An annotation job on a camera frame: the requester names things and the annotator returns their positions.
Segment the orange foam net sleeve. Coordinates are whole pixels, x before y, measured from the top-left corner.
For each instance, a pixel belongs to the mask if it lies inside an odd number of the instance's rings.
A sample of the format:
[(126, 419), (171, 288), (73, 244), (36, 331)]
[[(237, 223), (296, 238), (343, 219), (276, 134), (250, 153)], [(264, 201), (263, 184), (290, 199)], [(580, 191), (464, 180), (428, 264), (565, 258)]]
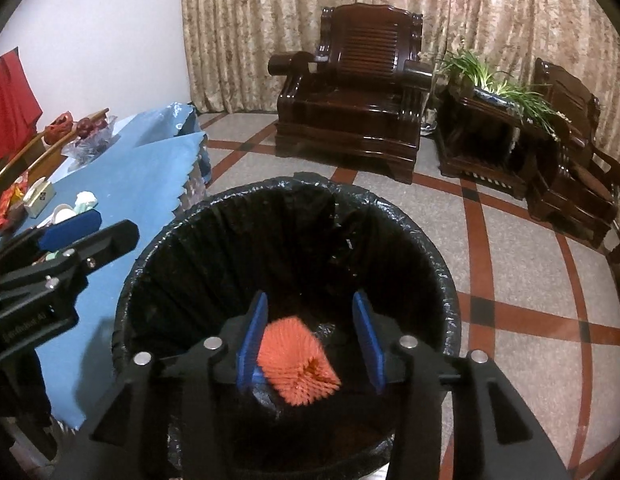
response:
[(323, 346), (296, 316), (267, 324), (258, 365), (276, 392), (292, 406), (325, 399), (341, 386)]

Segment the dark red apples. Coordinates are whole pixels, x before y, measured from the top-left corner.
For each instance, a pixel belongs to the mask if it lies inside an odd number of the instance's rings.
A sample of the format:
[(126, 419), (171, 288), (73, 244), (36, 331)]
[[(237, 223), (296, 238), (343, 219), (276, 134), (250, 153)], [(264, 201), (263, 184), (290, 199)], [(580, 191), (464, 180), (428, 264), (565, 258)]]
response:
[(80, 139), (86, 139), (97, 131), (103, 130), (108, 126), (105, 116), (97, 118), (84, 117), (77, 122), (76, 133)]

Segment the black lined trash bin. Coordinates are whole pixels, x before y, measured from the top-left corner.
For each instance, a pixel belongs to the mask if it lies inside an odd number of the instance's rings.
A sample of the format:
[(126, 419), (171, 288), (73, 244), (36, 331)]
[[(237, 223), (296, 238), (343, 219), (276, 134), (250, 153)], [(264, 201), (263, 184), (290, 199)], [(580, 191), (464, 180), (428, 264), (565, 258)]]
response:
[(234, 479), (357, 479), (388, 463), (397, 385), (368, 382), (352, 321), (365, 292), (375, 312), (438, 352), (461, 348), (459, 298), (435, 244), (397, 206), (354, 185), (295, 174), (231, 188), (173, 220), (124, 282), (112, 364), (159, 358), (218, 335), (265, 292), (271, 320), (297, 316), (323, 344), (340, 389), (290, 406), (224, 385), (215, 429)]

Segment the white paper cup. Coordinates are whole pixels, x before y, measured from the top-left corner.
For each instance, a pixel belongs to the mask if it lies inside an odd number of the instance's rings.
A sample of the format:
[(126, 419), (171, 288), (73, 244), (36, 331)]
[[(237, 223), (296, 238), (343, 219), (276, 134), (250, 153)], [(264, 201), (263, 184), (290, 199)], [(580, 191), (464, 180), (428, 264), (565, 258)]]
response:
[(71, 207), (68, 204), (60, 204), (56, 206), (48, 217), (42, 220), (38, 225), (38, 229), (44, 229), (48, 226), (54, 226), (54, 224), (62, 223), (72, 217), (77, 215), (77, 211), (75, 211), (74, 207)]

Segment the beige patterned curtain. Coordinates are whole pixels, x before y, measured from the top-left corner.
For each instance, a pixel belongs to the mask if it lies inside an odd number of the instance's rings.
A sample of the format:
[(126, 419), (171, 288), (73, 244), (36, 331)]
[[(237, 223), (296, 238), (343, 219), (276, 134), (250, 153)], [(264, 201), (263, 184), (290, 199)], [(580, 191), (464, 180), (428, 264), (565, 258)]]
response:
[(596, 143), (620, 160), (620, 32), (598, 0), (181, 0), (191, 100), (274, 110), (285, 77), (399, 91), (474, 55), (487, 84), (530, 84), (537, 58), (599, 100)]

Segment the light blue tablecloth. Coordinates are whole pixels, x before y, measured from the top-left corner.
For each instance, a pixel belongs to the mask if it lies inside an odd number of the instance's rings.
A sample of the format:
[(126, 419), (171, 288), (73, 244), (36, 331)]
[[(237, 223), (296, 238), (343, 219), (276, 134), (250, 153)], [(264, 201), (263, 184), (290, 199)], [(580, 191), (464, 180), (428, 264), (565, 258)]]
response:
[(115, 174), (127, 176), (135, 169), (159, 171), (172, 159), (189, 168), (207, 141), (194, 106), (182, 102), (117, 119), (112, 134), (115, 142), (101, 156), (82, 166), (68, 157), (51, 181), (109, 179)]

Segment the green potted plant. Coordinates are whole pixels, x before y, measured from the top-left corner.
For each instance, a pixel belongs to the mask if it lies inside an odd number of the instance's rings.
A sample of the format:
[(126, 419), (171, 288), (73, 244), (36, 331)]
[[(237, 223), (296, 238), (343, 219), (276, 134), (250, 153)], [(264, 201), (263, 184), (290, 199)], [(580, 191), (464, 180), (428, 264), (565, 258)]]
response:
[(444, 54), (439, 71), (447, 84), (461, 98), (478, 99), (516, 117), (519, 122), (543, 130), (550, 138), (559, 140), (556, 119), (567, 122), (565, 114), (541, 95), (520, 84), (503, 70), (492, 70), (487, 62), (471, 50), (460, 48)]

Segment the white tissue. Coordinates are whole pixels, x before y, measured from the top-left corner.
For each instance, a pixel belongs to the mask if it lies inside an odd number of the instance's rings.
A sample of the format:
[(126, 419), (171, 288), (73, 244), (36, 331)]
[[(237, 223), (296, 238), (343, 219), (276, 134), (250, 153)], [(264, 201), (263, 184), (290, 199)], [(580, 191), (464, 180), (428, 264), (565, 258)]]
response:
[(76, 214), (82, 214), (96, 207), (98, 200), (90, 191), (79, 192), (76, 196), (74, 211)]

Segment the cream tissue box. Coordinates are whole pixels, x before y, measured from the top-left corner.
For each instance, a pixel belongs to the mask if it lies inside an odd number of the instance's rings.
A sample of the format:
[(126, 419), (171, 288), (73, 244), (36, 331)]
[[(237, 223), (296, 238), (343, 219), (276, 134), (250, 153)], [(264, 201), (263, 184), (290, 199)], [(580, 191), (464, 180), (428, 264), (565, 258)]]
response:
[(28, 188), (22, 202), (29, 218), (37, 218), (55, 196), (53, 183), (46, 177), (38, 179)]

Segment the red snack packets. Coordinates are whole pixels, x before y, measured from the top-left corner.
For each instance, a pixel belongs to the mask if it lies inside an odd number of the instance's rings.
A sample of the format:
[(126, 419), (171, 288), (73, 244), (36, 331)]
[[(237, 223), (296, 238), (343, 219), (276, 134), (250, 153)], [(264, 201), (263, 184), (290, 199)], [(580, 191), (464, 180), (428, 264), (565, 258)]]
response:
[(0, 182), (0, 233), (11, 229), (22, 218), (22, 200), (29, 188), (29, 172), (21, 172)]

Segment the red cloth cover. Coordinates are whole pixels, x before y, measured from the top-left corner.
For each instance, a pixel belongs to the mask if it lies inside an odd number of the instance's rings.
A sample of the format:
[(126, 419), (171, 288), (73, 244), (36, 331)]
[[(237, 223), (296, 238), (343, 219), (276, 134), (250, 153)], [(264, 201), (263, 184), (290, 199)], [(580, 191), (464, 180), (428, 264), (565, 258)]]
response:
[(18, 49), (6, 52), (0, 56), (0, 160), (17, 154), (30, 141), (41, 116)]

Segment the dark wooden side table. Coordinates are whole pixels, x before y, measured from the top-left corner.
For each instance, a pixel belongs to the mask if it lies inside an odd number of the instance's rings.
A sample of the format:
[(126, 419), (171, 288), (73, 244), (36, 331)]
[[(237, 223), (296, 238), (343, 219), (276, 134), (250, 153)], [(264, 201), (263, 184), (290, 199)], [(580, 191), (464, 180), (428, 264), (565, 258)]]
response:
[(441, 174), (525, 198), (536, 171), (536, 153), (552, 136), (472, 84), (448, 84), (437, 98)]

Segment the glass fruit bowl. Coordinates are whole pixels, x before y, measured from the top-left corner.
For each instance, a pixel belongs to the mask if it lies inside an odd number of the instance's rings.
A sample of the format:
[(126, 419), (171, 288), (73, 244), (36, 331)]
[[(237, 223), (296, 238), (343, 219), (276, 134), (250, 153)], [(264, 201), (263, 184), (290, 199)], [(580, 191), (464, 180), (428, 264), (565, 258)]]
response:
[(86, 139), (78, 136), (62, 148), (62, 155), (73, 159), (79, 166), (92, 162), (94, 158), (101, 156), (109, 146), (115, 142), (114, 124), (107, 119), (108, 126)]

